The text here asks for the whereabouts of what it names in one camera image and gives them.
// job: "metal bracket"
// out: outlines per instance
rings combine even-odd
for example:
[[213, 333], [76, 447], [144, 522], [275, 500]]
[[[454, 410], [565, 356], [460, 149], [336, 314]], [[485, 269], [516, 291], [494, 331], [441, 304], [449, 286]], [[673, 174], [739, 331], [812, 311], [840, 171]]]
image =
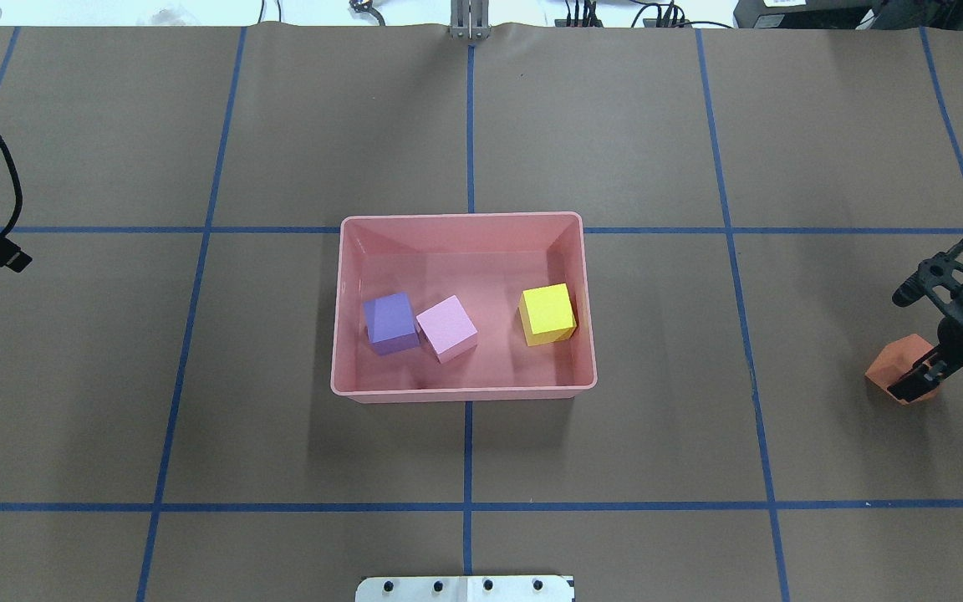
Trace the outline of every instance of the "metal bracket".
[[569, 575], [363, 579], [355, 602], [574, 602]]
[[489, 38], [489, 0], [451, 0], [451, 26], [448, 33], [453, 38], [474, 42]]

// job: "blue tape grid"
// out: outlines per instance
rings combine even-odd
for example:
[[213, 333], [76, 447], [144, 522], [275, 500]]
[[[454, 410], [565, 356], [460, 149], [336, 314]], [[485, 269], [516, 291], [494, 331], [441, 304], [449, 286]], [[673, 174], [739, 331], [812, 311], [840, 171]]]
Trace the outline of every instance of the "blue tape grid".
[[[7, 75], [8, 65], [14, 54], [20, 28], [14, 28], [7, 51], [0, 66], [0, 89]], [[701, 84], [706, 101], [708, 133], [711, 138], [712, 159], [715, 163], [719, 203], [722, 210], [722, 227], [618, 227], [600, 226], [585, 228], [589, 235], [722, 235], [726, 237], [727, 255], [731, 264], [731, 274], [735, 300], [741, 327], [742, 346], [746, 357], [752, 383], [752, 404], [757, 423], [757, 445], [760, 449], [761, 468], [764, 477], [766, 500], [748, 502], [634, 502], [634, 503], [475, 503], [473, 499], [473, 422], [474, 407], [471, 401], [465, 404], [463, 416], [463, 502], [462, 503], [164, 503], [166, 477], [169, 458], [176, 430], [176, 416], [180, 408], [181, 392], [184, 385], [188, 352], [191, 349], [191, 333], [195, 324], [196, 309], [202, 286], [203, 270], [206, 266], [206, 252], [210, 237], [214, 233], [232, 235], [233, 233], [326, 233], [335, 235], [335, 226], [214, 226], [214, 211], [217, 209], [217, 193], [221, 183], [222, 164], [225, 160], [226, 144], [237, 84], [240, 79], [241, 64], [247, 37], [246, 28], [241, 28], [237, 41], [236, 64], [232, 73], [232, 83], [226, 105], [225, 120], [222, 122], [222, 139], [218, 147], [217, 163], [211, 183], [211, 194], [207, 203], [206, 221], [203, 226], [18, 226], [18, 233], [80, 233], [80, 235], [108, 235], [108, 233], [201, 233], [199, 257], [196, 264], [191, 301], [185, 321], [184, 336], [181, 344], [180, 363], [177, 366], [176, 382], [173, 386], [171, 410], [169, 411], [166, 437], [161, 454], [160, 468], [155, 485], [152, 503], [0, 503], [0, 512], [130, 512], [150, 514], [148, 538], [145, 542], [144, 563], [137, 585], [137, 601], [145, 599], [146, 584], [150, 576], [150, 563], [154, 555], [158, 519], [163, 513], [320, 513], [320, 512], [461, 512], [463, 517], [463, 572], [473, 572], [473, 545], [471, 545], [471, 519], [475, 512], [696, 512], [696, 511], [766, 511], [771, 519], [772, 544], [775, 549], [776, 569], [779, 578], [781, 599], [787, 602], [790, 591], [787, 585], [786, 560], [782, 549], [779, 511], [802, 510], [851, 510], [851, 509], [953, 509], [963, 508], [963, 499], [854, 499], [854, 500], [779, 500], [775, 497], [772, 483], [771, 461], [767, 452], [767, 437], [764, 415], [761, 411], [760, 393], [757, 389], [756, 361], [753, 358], [752, 339], [749, 335], [748, 316], [744, 294], [741, 290], [741, 271], [739, 271], [736, 250], [736, 237], [739, 235], [962, 235], [963, 228], [887, 228], [887, 227], [738, 227], [731, 221], [730, 205], [726, 195], [726, 182], [723, 176], [722, 155], [717, 133], [714, 106], [711, 102], [711, 87], [708, 81], [706, 49], [700, 31], [695, 31], [696, 48], [701, 73]], [[920, 28], [920, 39], [924, 47], [925, 61], [931, 75], [941, 119], [955, 153], [956, 163], [963, 180], [963, 153], [949, 118], [949, 111], [941, 90], [939, 75], [936, 73], [928, 32]], [[466, 210], [475, 212], [474, 191], [474, 69], [475, 47], [466, 50]]]

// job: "foam block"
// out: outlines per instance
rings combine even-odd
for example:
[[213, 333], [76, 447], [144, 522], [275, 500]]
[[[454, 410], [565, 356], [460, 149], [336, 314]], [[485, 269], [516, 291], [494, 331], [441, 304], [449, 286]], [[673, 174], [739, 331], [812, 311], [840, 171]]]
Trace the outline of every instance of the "foam block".
[[478, 344], [477, 328], [455, 294], [418, 314], [417, 320], [418, 328], [442, 364]]
[[420, 345], [407, 293], [364, 301], [363, 313], [366, 314], [370, 346], [378, 355], [394, 354]]
[[554, 284], [522, 291], [519, 299], [522, 330], [527, 333], [527, 345], [545, 345], [570, 339], [574, 329], [574, 311], [570, 308], [570, 293], [566, 284]]
[[[919, 334], [910, 334], [904, 339], [895, 340], [883, 347], [883, 350], [879, 352], [879, 357], [875, 358], [875, 362], [872, 362], [872, 365], [868, 367], [868, 372], [864, 373], [864, 376], [867, 376], [868, 380], [883, 389], [884, 393], [890, 395], [890, 392], [886, 390], [887, 386], [893, 385], [906, 372], [909, 372], [913, 363], [924, 357], [926, 352], [930, 350], [932, 350], [931, 343], [926, 342]], [[914, 404], [916, 401], [929, 400], [937, 394], [939, 394], [939, 389], [912, 401], [899, 400], [898, 397], [893, 395], [890, 395], [890, 399], [898, 401], [899, 404], [908, 405]]]

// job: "purple cube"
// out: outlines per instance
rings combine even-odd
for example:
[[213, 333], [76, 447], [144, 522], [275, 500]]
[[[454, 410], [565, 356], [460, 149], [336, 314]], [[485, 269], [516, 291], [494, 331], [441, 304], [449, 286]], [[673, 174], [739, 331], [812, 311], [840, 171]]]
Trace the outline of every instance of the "purple cube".
[[418, 346], [414, 312], [411, 311], [407, 293], [372, 298], [363, 303], [363, 313], [366, 314], [366, 333], [370, 338], [370, 346], [378, 355], [394, 354]]
[[478, 344], [477, 328], [455, 294], [418, 314], [418, 325], [442, 364]]

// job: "pink cube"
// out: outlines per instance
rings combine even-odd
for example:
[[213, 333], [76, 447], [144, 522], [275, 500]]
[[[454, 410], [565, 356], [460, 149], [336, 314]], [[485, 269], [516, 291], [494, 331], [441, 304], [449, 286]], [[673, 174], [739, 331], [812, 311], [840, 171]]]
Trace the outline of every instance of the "pink cube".
[[455, 294], [418, 314], [417, 320], [442, 364], [478, 344], [477, 328]]

